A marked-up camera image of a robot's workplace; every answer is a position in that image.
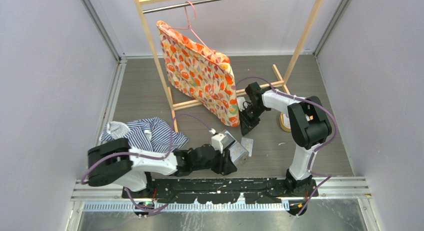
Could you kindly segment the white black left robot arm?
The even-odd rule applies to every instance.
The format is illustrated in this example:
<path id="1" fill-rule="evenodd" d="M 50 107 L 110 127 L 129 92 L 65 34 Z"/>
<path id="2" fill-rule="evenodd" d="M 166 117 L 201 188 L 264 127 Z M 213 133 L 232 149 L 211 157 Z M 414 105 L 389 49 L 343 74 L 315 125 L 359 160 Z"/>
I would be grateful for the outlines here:
<path id="1" fill-rule="evenodd" d="M 154 190 L 148 173 L 185 177 L 199 170 L 223 176 L 236 172 L 230 145 L 213 141 L 197 148 L 158 153 L 132 148 L 127 138 L 119 138 L 88 150 L 88 170 L 81 183 L 90 187 L 116 184 L 148 198 Z"/>

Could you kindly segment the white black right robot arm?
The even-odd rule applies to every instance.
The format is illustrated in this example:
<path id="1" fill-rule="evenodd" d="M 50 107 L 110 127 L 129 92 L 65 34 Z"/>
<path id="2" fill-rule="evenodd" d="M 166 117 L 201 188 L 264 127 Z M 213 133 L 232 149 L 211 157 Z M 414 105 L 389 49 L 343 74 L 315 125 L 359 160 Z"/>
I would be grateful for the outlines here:
<path id="1" fill-rule="evenodd" d="M 297 97 L 271 86 L 261 88 L 257 82 L 249 84 L 245 92 L 248 99 L 238 97 L 236 100 L 242 135 L 247 135 L 259 124 L 260 115 L 265 111 L 274 109 L 286 115 L 296 146 L 283 187 L 291 196 L 306 193 L 312 186 L 316 152 L 332 134 L 329 112 L 316 96 Z"/>

